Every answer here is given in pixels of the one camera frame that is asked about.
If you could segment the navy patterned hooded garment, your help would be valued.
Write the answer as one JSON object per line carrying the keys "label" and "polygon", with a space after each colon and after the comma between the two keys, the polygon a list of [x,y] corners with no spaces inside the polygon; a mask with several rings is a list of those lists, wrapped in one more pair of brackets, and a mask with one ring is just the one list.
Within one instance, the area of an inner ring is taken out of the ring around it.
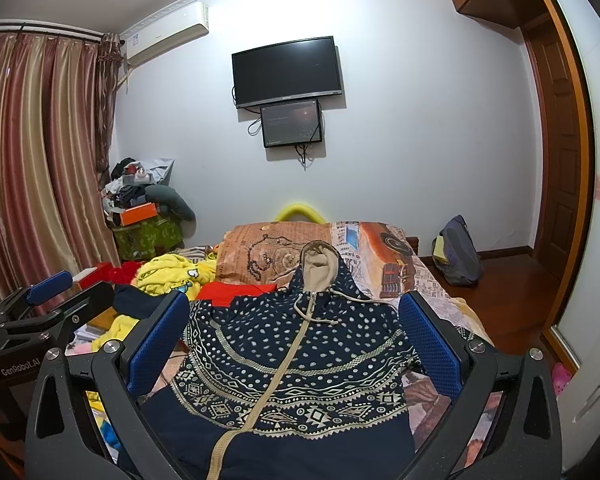
{"label": "navy patterned hooded garment", "polygon": [[140,411],[191,477],[394,479],[411,463],[402,378],[418,355],[332,245],[306,244],[274,292],[195,302],[184,341]]}

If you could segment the pile of clutter clothes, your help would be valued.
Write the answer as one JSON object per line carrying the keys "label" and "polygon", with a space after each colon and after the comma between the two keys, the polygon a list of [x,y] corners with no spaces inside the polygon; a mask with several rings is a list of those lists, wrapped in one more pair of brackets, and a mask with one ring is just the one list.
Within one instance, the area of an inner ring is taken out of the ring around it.
{"label": "pile of clutter clothes", "polygon": [[154,203],[158,215],[194,222],[196,214],[170,185],[172,158],[123,159],[114,167],[111,181],[102,190],[102,209],[110,226],[120,226],[120,214],[144,203]]}

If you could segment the red plush garment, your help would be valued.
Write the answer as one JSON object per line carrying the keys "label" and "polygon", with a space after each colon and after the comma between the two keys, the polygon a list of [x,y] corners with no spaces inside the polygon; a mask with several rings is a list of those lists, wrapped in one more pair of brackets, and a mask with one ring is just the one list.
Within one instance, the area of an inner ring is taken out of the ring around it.
{"label": "red plush garment", "polygon": [[73,283],[80,289],[87,289],[99,282],[115,285],[129,285],[136,277],[138,269],[143,265],[140,261],[125,261],[120,266],[111,262],[97,263],[92,268],[85,269],[73,277]]}

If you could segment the pink rubber clog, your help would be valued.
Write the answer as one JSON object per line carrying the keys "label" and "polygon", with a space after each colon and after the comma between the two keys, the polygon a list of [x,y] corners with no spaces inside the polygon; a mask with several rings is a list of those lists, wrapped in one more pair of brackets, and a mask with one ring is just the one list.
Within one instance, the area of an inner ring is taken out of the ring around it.
{"label": "pink rubber clog", "polygon": [[566,385],[570,383],[572,373],[565,368],[564,364],[556,363],[550,372],[550,378],[552,378],[555,396],[560,396],[564,392]]}

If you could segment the yellow cartoon blanket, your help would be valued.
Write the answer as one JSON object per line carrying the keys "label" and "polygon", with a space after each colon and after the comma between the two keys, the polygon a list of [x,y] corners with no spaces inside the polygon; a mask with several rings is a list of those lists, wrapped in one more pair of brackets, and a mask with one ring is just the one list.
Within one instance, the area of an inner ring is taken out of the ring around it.
{"label": "yellow cartoon blanket", "polygon": [[196,248],[184,255],[171,252],[150,259],[138,269],[129,285],[114,286],[116,311],[106,333],[91,342],[91,352],[110,339],[124,339],[138,321],[149,318],[169,292],[181,292],[194,301],[201,287],[213,282],[218,254],[208,247]]}

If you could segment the orange shoe box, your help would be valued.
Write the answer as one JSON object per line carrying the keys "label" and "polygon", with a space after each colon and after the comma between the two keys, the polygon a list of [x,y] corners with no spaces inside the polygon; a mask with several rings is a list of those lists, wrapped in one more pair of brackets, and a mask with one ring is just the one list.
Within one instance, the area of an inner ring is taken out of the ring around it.
{"label": "orange shoe box", "polygon": [[120,226],[130,226],[131,224],[142,222],[147,219],[158,216],[158,209],[154,203],[144,203],[129,209],[125,209],[120,214]]}

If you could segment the red folded garment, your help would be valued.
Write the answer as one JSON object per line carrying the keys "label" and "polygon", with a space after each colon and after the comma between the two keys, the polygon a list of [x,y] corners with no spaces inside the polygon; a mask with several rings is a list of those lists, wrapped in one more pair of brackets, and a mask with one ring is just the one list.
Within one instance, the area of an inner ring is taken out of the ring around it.
{"label": "red folded garment", "polygon": [[234,285],[210,282],[201,287],[197,300],[210,301],[213,307],[228,308],[235,298],[259,297],[275,292],[276,284]]}

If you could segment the dark blue bag on floor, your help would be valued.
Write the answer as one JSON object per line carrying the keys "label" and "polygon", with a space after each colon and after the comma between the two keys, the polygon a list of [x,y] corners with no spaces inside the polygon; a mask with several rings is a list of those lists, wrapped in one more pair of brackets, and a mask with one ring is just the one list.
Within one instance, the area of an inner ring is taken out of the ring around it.
{"label": "dark blue bag on floor", "polygon": [[461,214],[453,217],[431,244],[432,261],[445,281],[472,287],[483,274],[483,265]]}

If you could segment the striped red beige curtain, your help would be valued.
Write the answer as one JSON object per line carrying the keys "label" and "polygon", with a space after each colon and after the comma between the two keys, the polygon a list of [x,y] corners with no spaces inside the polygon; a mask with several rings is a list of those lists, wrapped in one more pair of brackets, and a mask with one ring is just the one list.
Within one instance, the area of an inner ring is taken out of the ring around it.
{"label": "striped red beige curtain", "polygon": [[115,262],[102,210],[120,40],[0,32],[0,299]]}

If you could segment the newspaper print bed blanket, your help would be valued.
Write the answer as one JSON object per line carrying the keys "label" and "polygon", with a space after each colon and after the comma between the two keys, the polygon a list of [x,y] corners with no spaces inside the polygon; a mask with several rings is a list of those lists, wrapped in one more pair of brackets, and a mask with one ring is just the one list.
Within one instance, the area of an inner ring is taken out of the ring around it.
{"label": "newspaper print bed blanket", "polygon": [[[378,222],[238,226],[220,245],[215,281],[276,284],[279,289],[290,283],[302,248],[314,240],[336,249],[358,289],[371,300],[390,304],[398,312],[400,297],[416,290],[464,337],[483,334],[481,322],[465,301],[449,296],[419,260],[416,242],[400,229]],[[440,422],[450,400],[437,392],[420,361],[403,375],[402,385],[415,443],[422,444]]]}

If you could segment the yellow foam bed headrest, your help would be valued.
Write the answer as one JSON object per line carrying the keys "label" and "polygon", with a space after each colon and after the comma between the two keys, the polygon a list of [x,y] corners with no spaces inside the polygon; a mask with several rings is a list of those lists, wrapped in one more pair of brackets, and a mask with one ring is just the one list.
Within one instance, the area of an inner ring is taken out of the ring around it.
{"label": "yellow foam bed headrest", "polygon": [[275,216],[276,222],[291,221],[293,218],[303,217],[309,222],[326,224],[327,220],[314,208],[304,203],[292,203],[283,207]]}

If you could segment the white air conditioner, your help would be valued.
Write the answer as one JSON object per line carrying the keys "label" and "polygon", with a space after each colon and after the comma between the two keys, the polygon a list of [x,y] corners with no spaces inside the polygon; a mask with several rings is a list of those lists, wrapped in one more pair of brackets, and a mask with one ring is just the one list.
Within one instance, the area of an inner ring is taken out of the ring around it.
{"label": "white air conditioner", "polygon": [[152,18],[123,35],[125,61],[137,67],[209,33],[208,6],[197,1]]}

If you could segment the large wall television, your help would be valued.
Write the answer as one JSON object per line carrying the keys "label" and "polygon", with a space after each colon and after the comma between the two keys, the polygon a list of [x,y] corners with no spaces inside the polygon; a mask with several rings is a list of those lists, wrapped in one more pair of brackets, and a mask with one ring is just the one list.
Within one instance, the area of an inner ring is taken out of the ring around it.
{"label": "large wall television", "polygon": [[232,69],[237,108],[342,93],[333,36],[236,52]]}

